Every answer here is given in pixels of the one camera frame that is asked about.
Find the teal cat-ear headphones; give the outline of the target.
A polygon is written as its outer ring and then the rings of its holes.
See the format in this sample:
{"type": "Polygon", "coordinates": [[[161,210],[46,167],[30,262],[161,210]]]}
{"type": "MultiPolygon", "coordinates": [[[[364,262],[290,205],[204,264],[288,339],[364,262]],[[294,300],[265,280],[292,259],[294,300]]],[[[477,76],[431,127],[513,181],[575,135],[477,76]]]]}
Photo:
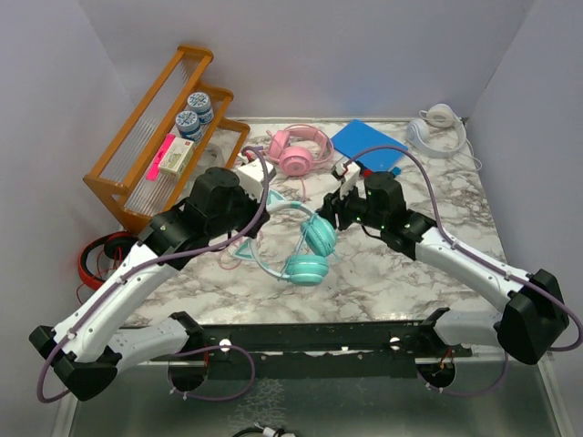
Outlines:
{"type": "Polygon", "coordinates": [[[268,276],[291,285],[320,285],[329,273],[329,257],[335,255],[337,235],[332,225],[306,204],[287,200],[272,189],[268,194],[266,209],[270,215],[291,210],[306,216],[300,225],[300,236],[293,253],[284,261],[280,270],[272,269],[260,257],[258,239],[246,238],[235,249],[232,257],[237,261],[252,261],[268,276]]]}

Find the pink cat-ear headphones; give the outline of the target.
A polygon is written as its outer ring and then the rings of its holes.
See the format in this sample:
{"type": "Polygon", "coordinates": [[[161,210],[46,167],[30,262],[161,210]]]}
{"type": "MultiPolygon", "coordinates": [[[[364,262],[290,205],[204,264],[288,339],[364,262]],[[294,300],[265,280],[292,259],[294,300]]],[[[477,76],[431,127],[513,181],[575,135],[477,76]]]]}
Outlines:
{"type": "Polygon", "coordinates": [[[262,150],[263,155],[283,175],[301,181],[302,200],[305,200],[304,178],[333,157],[333,142],[319,128],[306,124],[293,124],[266,134],[270,143],[262,150]]]}

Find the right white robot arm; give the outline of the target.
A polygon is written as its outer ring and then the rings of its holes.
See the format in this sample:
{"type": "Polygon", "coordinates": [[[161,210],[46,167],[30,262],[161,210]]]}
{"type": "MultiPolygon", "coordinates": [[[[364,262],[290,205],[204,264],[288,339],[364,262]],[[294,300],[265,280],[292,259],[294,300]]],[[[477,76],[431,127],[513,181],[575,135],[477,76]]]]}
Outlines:
{"type": "Polygon", "coordinates": [[[514,359],[533,365],[551,350],[568,327],[557,278],[539,269],[529,273],[488,257],[408,208],[403,189],[389,173],[364,181],[365,195],[344,182],[323,198],[319,214],[335,229],[352,224],[378,231],[391,250],[423,262],[477,292],[493,309],[479,312],[438,310],[418,334],[420,349],[438,356],[450,346],[499,346],[514,359]]]}

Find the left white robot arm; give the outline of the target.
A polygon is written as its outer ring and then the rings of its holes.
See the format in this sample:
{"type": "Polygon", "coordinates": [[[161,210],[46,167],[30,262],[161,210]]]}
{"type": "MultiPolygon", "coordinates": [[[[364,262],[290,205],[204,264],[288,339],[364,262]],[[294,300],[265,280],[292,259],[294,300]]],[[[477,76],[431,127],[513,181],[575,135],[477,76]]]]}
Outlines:
{"type": "Polygon", "coordinates": [[[81,307],[55,327],[34,328],[28,339],[45,360],[36,383],[37,398],[42,403],[58,399],[44,394],[48,371],[67,393],[88,401],[123,370],[142,361],[174,353],[184,360],[195,357],[201,337],[188,315],[171,315],[128,337],[119,328],[191,259],[257,234],[268,219],[273,171],[272,165],[259,161],[235,170],[208,168],[188,197],[151,219],[121,266],[81,307]]]}

